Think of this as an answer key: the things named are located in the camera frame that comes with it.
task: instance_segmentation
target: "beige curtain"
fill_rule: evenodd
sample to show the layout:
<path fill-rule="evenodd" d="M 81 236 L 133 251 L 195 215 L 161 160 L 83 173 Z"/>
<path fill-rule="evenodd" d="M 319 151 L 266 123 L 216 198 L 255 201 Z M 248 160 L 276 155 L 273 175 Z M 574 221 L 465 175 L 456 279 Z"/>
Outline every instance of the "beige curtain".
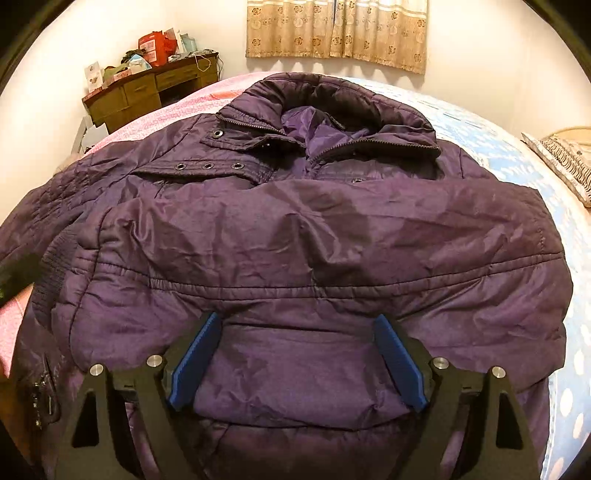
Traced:
<path fill-rule="evenodd" d="M 427 0 L 339 0 L 330 56 L 425 73 Z"/>
<path fill-rule="evenodd" d="M 333 0 L 249 0 L 246 56 L 328 58 L 333 10 Z"/>

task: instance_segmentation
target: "white polka dot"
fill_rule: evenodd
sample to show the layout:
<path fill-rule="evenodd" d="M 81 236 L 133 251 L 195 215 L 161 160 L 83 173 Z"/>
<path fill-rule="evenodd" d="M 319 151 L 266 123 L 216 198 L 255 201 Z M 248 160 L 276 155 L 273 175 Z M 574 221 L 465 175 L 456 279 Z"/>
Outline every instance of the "white polka dot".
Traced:
<path fill-rule="evenodd" d="M 577 375 L 585 373 L 585 356 L 582 350 L 577 350 L 574 355 L 574 371 L 577 372 Z"/>
<path fill-rule="evenodd" d="M 579 413 L 577 419 L 574 421 L 574 429 L 573 429 L 573 438 L 577 439 L 581 435 L 581 430 L 583 430 L 583 423 L 585 417 L 582 413 Z"/>
<path fill-rule="evenodd" d="M 581 325 L 581 335 L 583 336 L 585 345 L 591 346 L 591 332 L 589 331 L 589 327 L 585 324 Z"/>
<path fill-rule="evenodd" d="M 564 467 L 564 458 L 560 457 L 556 460 L 556 463 L 552 467 L 550 471 L 550 475 L 548 476 L 548 480 L 558 480 L 560 475 L 562 474 L 562 468 Z"/>
<path fill-rule="evenodd" d="M 560 413 L 563 417 L 566 417 L 570 413 L 571 408 L 573 408 L 573 393 L 570 391 L 570 388 L 565 388 L 562 392 L 562 397 L 560 397 Z"/>

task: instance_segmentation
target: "pink bed sheet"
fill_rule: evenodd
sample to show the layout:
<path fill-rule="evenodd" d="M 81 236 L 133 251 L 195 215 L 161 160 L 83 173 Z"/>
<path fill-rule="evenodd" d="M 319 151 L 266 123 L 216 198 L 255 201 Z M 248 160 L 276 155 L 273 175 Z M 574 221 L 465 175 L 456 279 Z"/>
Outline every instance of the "pink bed sheet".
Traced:
<path fill-rule="evenodd" d="M 250 85 L 272 73 L 248 73 L 214 83 L 173 105 L 161 108 L 128 123 L 101 140 L 89 153 L 96 152 L 111 142 L 141 140 L 177 120 L 188 118 L 198 113 L 215 113 L 233 98 L 240 95 Z M 0 362 L 5 372 L 10 372 L 17 332 L 21 325 L 22 315 L 31 295 L 31 290 L 32 288 L 29 287 L 22 291 L 17 298 L 11 300 L 0 309 Z"/>

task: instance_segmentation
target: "striped pillow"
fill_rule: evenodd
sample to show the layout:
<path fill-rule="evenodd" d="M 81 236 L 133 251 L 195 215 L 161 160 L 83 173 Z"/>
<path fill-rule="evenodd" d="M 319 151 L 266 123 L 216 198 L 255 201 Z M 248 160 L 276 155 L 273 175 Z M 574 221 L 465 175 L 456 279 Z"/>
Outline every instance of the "striped pillow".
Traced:
<path fill-rule="evenodd" d="M 540 141 L 522 133 L 525 143 L 556 173 L 583 205 L 591 207 L 591 147 L 556 135 Z"/>

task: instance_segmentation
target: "metal screw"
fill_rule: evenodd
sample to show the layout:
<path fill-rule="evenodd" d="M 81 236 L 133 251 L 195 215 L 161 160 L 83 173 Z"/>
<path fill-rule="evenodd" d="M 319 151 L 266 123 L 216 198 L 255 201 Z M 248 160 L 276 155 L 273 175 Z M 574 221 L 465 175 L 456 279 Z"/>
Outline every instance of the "metal screw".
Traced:
<path fill-rule="evenodd" d="M 103 367 L 101 364 L 95 364 L 92 367 L 90 367 L 90 374 L 93 377 L 98 377 L 104 369 L 105 367 Z"/>
<path fill-rule="evenodd" d="M 146 364 L 152 368 L 159 367 L 161 363 L 162 357 L 160 355 L 150 355 L 146 360 Z"/>
<path fill-rule="evenodd" d="M 447 361 L 447 358 L 437 356 L 433 359 L 433 366 L 439 370 L 445 370 L 447 367 L 449 367 L 449 361 Z"/>
<path fill-rule="evenodd" d="M 497 378 L 504 378 L 507 372 L 503 367 L 492 367 L 492 374 Z"/>

